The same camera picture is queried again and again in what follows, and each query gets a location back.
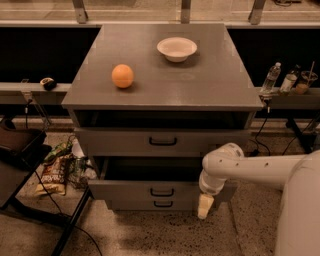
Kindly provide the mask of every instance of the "small bottle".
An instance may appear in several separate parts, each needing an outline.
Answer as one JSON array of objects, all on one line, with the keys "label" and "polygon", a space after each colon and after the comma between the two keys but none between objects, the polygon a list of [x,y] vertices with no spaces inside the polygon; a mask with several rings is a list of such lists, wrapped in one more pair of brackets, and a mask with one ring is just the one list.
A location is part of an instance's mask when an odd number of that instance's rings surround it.
[{"label": "small bottle", "polygon": [[281,96],[287,96],[290,93],[292,86],[297,81],[300,75],[300,66],[295,65],[294,69],[291,69],[284,78],[282,85],[278,91],[278,94]]},{"label": "small bottle", "polygon": [[269,73],[266,77],[266,79],[263,82],[262,88],[260,90],[260,92],[262,93],[271,93],[273,90],[273,87],[280,75],[281,72],[281,63],[277,62],[274,66],[272,66],[269,69]]}]

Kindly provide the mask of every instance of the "open drawer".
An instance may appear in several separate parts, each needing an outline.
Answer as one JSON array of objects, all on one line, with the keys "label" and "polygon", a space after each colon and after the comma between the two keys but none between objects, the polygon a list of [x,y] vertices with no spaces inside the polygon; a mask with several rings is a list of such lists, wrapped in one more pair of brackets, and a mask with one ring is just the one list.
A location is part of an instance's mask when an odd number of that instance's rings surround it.
[{"label": "open drawer", "polygon": [[89,187],[112,210],[192,211],[201,163],[196,157],[108,157],[100,180],[91,180]]},{"label": "open drawer", "polygon": [[204,156],[217,146],[245,145],[247,130],[101,129],[76,128],[89,156]]}]

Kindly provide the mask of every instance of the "terrazzo floor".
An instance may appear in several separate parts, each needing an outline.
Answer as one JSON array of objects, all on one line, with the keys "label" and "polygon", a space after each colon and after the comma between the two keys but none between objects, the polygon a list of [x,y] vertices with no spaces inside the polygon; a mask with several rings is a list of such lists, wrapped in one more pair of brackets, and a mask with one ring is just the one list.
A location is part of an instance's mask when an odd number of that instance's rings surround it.
[{"label": "terrazzo floor", "polygon": [[[262,123],[252,127],[253,139]],[[55,128],[48,131],[46,143],[57,145],[66,141],[72,130]],[[271,122],[259,135],[259,141],[279,155],[294,134],[282,122]],[[256,144],[248,141],[249,153]],[[300,154],[294,140],[287,154]],[[237,190],[230,202],[211,210],[207,219],[200,220],[191,212],[113,212],[104,201],[89,199],[77,227],[88,232],[102,255],[112,256],[271,256],[281,191],[243,181],[235,181]],[[37,178],[33,175],[18,194],[24,204],[58,212],[47,196],[35,196]],[[53,195],[64,213],[72,213],[82,192],[67,186],[66,196]],[[0,214],[0,255],[51,255],[62,230],[44,223],[34,223]],[[75,228],[62,255],[100,255],[90,237]]]}]

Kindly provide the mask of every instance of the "white robot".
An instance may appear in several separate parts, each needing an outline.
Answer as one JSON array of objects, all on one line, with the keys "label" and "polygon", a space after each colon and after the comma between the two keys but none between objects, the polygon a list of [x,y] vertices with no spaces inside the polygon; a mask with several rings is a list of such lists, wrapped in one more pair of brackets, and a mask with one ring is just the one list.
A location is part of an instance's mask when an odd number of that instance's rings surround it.
[{"label": "white robot", "polygon": [[228,143],[202,162],[198,217],[205,219],[227,179],[283,189],[275,256],[320,255],[320,150],[308,155],[245,157]]}]

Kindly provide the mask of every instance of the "drawer handle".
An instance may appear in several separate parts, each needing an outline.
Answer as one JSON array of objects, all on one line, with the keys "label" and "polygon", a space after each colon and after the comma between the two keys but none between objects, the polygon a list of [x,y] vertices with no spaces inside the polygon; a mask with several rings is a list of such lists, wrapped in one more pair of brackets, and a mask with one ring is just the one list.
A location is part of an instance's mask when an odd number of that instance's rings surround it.
[{"label": "drawer handle", "polygon": [[160,192],[160,191],[159,191],[158,193],[155,193],[154,190],[153,190],[153,188],[151,188],[151,189],[150,189],[150,194],[151,194],[152,196],[155,196],[155,197],[170,197],[170,196],[173,196],[173,194],[174,194],[174,189],[172,188],[171,191],[170,191],[170,193],[167,194],[167,193],[165,193],[165,192]]},{"label": "drawer handle", "polygon": [[153,205],[155,207],[160,207],[160,208],[169,208],[169,207],[172,207],[173,201],[166,201],[166,202],[153,201]]},{"label": "drawer handle", "polygon": [[157,142],[156,140],[149,138],[149,144],[152,146],[174,146],[178,142],[177,138],[174,138],[172,142]]}]

